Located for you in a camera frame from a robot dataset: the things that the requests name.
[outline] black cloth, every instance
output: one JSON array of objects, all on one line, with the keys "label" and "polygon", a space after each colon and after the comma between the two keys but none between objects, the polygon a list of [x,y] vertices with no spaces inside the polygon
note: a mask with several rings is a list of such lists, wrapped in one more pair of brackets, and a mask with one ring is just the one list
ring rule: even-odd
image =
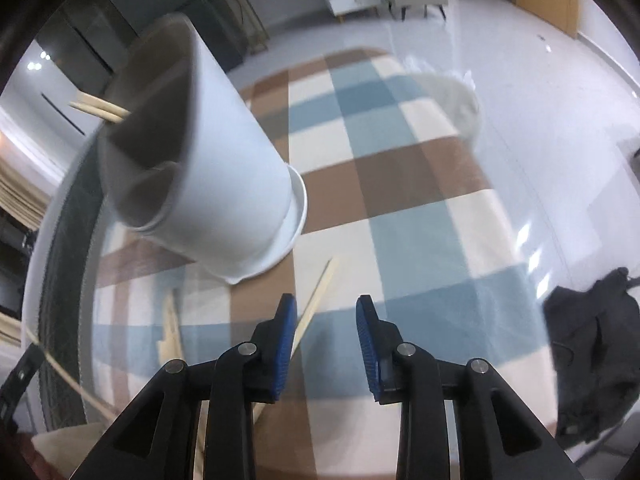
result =
[{"label": "black cloth", "polygon": [[558,432],[564,448],[615,426],[640,393],[640,310],[620,267],[587,292],[556,287],[544,313],[558,374]]}]

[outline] blue gripper pad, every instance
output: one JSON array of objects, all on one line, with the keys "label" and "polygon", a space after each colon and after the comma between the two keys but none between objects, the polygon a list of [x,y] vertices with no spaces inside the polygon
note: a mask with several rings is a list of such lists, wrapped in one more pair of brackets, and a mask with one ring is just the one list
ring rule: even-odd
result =
[{"label": "blue gripper pad", "polygon": [[272,394],[276,400],[280,397],[280,394],[284,389],[284,385],[287,382],[291,347],[293,346],[293,336],[296,332],[296,319],[298,318],[296,299],[291,294],[283,294],[282,298],[280,298],[276,317],[280,314],[281,308],[284,309],[284,312],[282,313],[282,329],[280,331],[273,360],[274,381]]},{"label": "blue gripper pad", "polygon": [[369,383],[369,390],[376,399],[376,402],[380,402],[380,356],[376,352],[376,348],[373,343],[374,336],[372,334],[371,322],[377,322],[378,316],[373,311],[375,320],[371,319],[370,313],[366,313],[369,309],[369,305],[373,307],[373,303],[364,301],[364,297],[361,296],[356,302],[356,326],[358,328],[358,339],[360,340],[360,350],[362,350],[362,359],[364,361],[364,369],[367,373],[367,383]]}]

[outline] table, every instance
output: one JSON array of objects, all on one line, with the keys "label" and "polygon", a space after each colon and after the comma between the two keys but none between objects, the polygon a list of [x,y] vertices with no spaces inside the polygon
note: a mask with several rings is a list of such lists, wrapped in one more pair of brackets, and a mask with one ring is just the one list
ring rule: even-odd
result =
[{"label": "table", "polygon": [[259,478],[395,477],[400,408],[369,393],[354,313],[361,294],[436,358],[488,359],[553,431],[542,310],[508,218],[470,150],[398,61],[380,50],[339,52],[241,95],[304,177],[303,234],[274,269],[229,287],[137,238],[106,206],[91,330],[97,395],[121,410],[158,370],[167,294],[177,298],[194,364],[249,339],[283,292],[296,295],[301,312],[337,256],[281,401],[256,425]]}]

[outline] wooden chopstick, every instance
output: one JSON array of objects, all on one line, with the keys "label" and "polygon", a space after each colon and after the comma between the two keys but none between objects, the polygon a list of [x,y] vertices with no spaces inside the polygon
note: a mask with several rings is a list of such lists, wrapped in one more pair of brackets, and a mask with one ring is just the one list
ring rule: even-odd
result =
[{"label": "wooden chopstick", "polygon": [[110,114],[117,115],[118,117],[126,117],[129,115],[129,111],[124,108],[119,107],[113,103],[105,101],[104,99],[100,99],[95,95],[85,94],[84,92],[78,92],[78,101],[89,106],[93,106],[96,108],[100,108],[100,110],[104,110],[105,112],[109,112]]},{"label": "wooden chopstick", "polygon": [[[302,336],[305,335],[306,329],[311,323],[316,310],[318,310],[318,306],[320,305],[320,301],[322,297],[326,293],[326,290],[329,288],[329,284],[331,283],[332,278],[334,277],[335,269],[338,266],[338,258],[331,258],[324,270],[322,271],[322,275],[320,276],[320,280],[318,280],[318,284],[311,294],[311,298],[309,298],[309,302],[306,304],[305,310],[300,317],[300,321],[296,326],[296,331],[293,336],[293,345],[291,346],[291,356],[295,353],[298,345],[300,344],[300,340]],[[258,420],[258,417],[262,413],[262,410],[266,404],[261,402],[256,402],[254,404],[254,424],[255,421]]]},{"label": "wooden chopstick", "polygon": [[91,106],[85,103],[78,103],[78,102],[72,101],[69,103],[69,106],[71,106],[72,108],[75,108],[76,110],[80,110],[81,112],[84,112],[96,117],[100,117],[101,119],[104,119],[105,121],[109,121],[110,123],[119,123],[120,121],[123,120],[122,117],[116,114],[105,112],[101,108],[96,108],[95,106]]},{"label": "wooden chopstick", "polygon": [[78,92],[78,101],[69,103],[69,106],[111,123],[119,123],[129,115],[128,110],[84,92]]},{"label": "wooden chopstick", "polygon": [[56,361],[53,356],[47,352],[40,342],[38,338],[33,335],[33,332],[26,328],[27,337],[31,340],[32,343],[36,343],[42,350],[47,363],[58,373],[58,375],[68,384],[73,391],[75,391],[80,397],[82,397],[90,406],[92,406],[95,410],[97,410],[109,423],[113,422],[117,415],[112,406],[109,406],[103,400],[97,399],[92,396],[88,391],[86,391],[78,382],[60,365],[58,361]]}]

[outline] glossy tile floor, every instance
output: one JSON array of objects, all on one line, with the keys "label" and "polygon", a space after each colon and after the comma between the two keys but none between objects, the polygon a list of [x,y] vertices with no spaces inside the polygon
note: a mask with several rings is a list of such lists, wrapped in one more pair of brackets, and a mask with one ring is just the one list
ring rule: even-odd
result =
[{"label": "glossy tile floor", "polygon": [[505,0],[455,0],[445,24],[409,10],[325,22],[271,39],[230,74],[241,88],[325,53],[373,46],[438,72],[471,71],[484,107],[476,157],[500,194],[539,296],[640,274],[640,102],[592,51]]}]

